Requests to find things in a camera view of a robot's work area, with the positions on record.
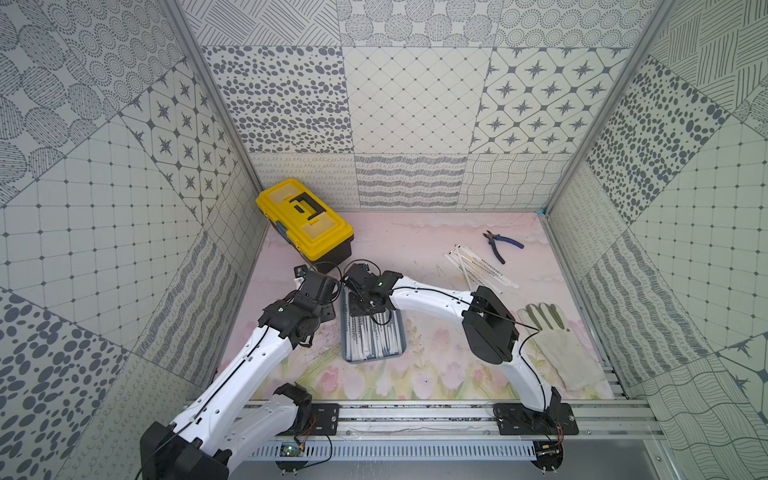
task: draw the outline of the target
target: patterned wall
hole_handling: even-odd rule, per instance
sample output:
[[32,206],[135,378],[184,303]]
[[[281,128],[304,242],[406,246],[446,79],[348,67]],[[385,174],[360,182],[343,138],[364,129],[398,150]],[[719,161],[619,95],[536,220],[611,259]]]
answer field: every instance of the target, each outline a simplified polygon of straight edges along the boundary
[[208,96],[154,0],[2,3],[3,478],[132,477],[212,375],[265,224]]
[[768,471],[768,2],[682,1],[551,212],[688,478]]
[[264,187],[540,210],[656,0],[181,4]]

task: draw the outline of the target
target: black cable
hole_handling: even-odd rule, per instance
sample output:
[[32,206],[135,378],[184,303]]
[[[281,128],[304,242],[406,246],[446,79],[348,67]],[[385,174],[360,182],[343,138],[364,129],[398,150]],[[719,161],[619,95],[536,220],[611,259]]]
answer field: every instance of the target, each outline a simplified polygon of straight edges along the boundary
[[152,455],[149,455],[149,457],[147,457],[147,459],[146,459],[146,460],[144,460],[144,463],[142,463],[142,464],[141,464],[141,467],[139,467],[139,471],[136,473],[136,477],[134,478],[134,480],[139,480],[139,477],[141,476],[141,471],[142,471],[142,470],[144,470],[144,467],[146,467],[146,466],[147,466],[147,463],[149,463],[149,461],[150,461],[150,460],[151,460],[151,459],[152,459],[152,458],[153,458],[153,457],[154,457],[154,456],[155,456],[155,455],[156,455],[156,454],[157,454],[157,453],[158,453],[160,450],[164,449],[164,448],[165,448],[165,446],[166,446],[166,445],[168,445],[168,444],[170,443],[170,441],[171,441],[171,440],[175,439],[176,437],[178,437],[178,436],[179,436],[179,434],[181,434],[181,433],[182,433],[184,430],[186,430],[186,429],[187,429],[187,427],[188,427],[189,425],[192,425],[192,422],[189,422],[189,423],[187,423],[187,424],[186,424],[186,425],[185,425],[185,426],[184,426],[184,427],[183,427],[181,430],[179,430],[178,432],[174,433],[174,434],[173,434],[173,436],[171,436],[171,437],[170,437],[168,440],[166,440],[166,441],[165,441],[165,442],[163,442],[163,443],[162,443],[162,444],[161,444],[159,447],[157,447],[157,448],[154,450],[154,452],[152,452]]
[[368,317],[370,317],[371,321],[374,322],[378,326],[387,326],[387,325],[389,325],[389,322],[392,322],[392,311],[390,309],[387,309],[386,311],[389,312],[389,318],[387,318],[386,322],[384,322],[384,323],[377,322],[376,321],[376,315],[368,315]]
[[348,264],[346,264],[346,268],[344,269],[344,274],[345,274],[345,275],[346,275],[346,273],[349,271],[349,268],[350,268],[352,265],[354,265],[354,264],[355,264],[355,262],[368,262],[368,263],[370,263],[371,265],[373,265],[373,266],[375,266],[375,267],[376,267],[376,269],[379,271],[379,276],[381,276],[381,274],[382,274],[382,269],[380,269],[380,268],[379,268],[379,266],[378,266],[378,265],[376,265],[374,262],[372,262],[371,260],[366,260],[366,259],[364,259],[364,258],[359,258],[359,259],[357,259],[357,260],[352,260],[351,262],[349,262]]
[[325,436],[326,436],[326,438],[328,439],[328,443],[329,443],[329,444],[331,444],[331,452],[330,452],[330,454],[328,455],[328,458],[326,458],[325,460],[322,460],[321,462],[313,463],[312,465],[306,465],[306,466],[304,466],[304,468],[309,468],[309,467],[313,467],[313,466],[315,466],[315,465],[320,465],[321,463],[325,463],[325,462],[328,462],[330,459],[332,459],[332,458],[333,458],[333,442],[331,442],[331,438],[328,436],[328,434],[327,434],[327,433],[323,433],[323,435],[325,435]]

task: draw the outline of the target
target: pliers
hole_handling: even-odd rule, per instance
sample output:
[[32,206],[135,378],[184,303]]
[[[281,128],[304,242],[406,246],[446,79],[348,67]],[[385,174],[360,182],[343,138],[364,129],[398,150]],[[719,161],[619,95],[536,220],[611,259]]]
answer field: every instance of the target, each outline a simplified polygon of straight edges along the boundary
[[507,237],[502,237],[501,235],[495,235],[495,234],[491,233],[490,230],[486,230],[485,232],[486,233],[482,234],[483,237],[488,239],[488,245],[491,246],[491,248],[493,249],[493,254],[496,255],[496,258],[498,259],[499,262],[502,262],[502,265],[504,265],[506,262],[504,261],[502,256],[498,254],[498,250],[496,249],[496,240],[498,240],[500,242],[511,243],[512,245],[515,245],[516,247],[525,248],[525,245],[523,245],[522,243],[518,242],[517,240],[513,240],[513,239],[507,238]]

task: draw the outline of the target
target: dotted pattern tile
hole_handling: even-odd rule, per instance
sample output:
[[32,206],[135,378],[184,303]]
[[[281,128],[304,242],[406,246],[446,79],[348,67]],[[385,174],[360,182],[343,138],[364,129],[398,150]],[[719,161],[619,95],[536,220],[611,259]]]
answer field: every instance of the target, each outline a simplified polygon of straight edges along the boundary
[[261,154],[253,168],[265,189],[293,177],[333,209],[360,208],[353,154]]
[[355,155],[360,206],[456,208],[466,155]]
[[648,57],[586,161],[621,216],[632,223],[726,116],[675,72]]
[[342,45],[489,47],[504,0],[337,0]]
[[174,31],[155,0],[46,0],[45,13],[74,56],[121,109],[181,60]]
[[6,204],[114,112],[39,7],[9,5],[0,23],[0,204]]
[[657,0],[507,0],[497,42],[509,47],[631,47]]
[[84,437],[128,351],[0,292],[3,474],[50,480]]
[[0,283],[128,348],[201,229],[119,118],[0,211]]
[[768,470],[768,427],[723,363],[728,361],[710,355],[636,391],[653,409],[688,478],[761,478]]
[[203,390],[140,356],[125,367],[64,462],[59,480],[133,478],[141,466],[139,440],[152,422],[168,424]]
[[253,161],[258,153],[352,151],[340,48],[209,47],[204,54]]
[[627,229],[589,165],[583,163],[576,167],[563,196],[549,212],[549,220],[576,280],[581,280]]
[[161,75],[118,115],[204,223],[229,181],[235,153],[187,60]]
[[627,55],[627,48],[494,48],[471,151],[573,154]]
[[768,332],[766,147],[730,118],[632,225],[715,349]]
[[466,154],[489,53],[345,47],[355,152]]
[[458,206],[543,207],[570,159],[563,154],[469,155]]

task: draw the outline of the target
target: white robotic arm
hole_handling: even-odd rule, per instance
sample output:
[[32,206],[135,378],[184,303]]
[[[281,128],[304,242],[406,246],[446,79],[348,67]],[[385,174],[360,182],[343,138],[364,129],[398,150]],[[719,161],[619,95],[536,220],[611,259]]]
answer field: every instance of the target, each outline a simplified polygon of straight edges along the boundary
[[295,271],[303,278],[300,288],[264,309],[260,326],[235,360],[169,426],[155,422],[142,435],[145,479],[227,478],[266,440],[289,430],[305,431],[312,397],[289,384],[253,413],[236,418],[272,369],[297,346],[312,346],[321,321],[334,318],[333,300],[342,283],[351,291],[350,310],[357,308],[359,314],[414,310],[462,325],[470,350],[499,365],[525,408],[544,417],[559,409],[557,390],[525,360],[517,322],[491,290],[448,290],[391,271],[376,276],[358,263],[341,282],[302,267]]

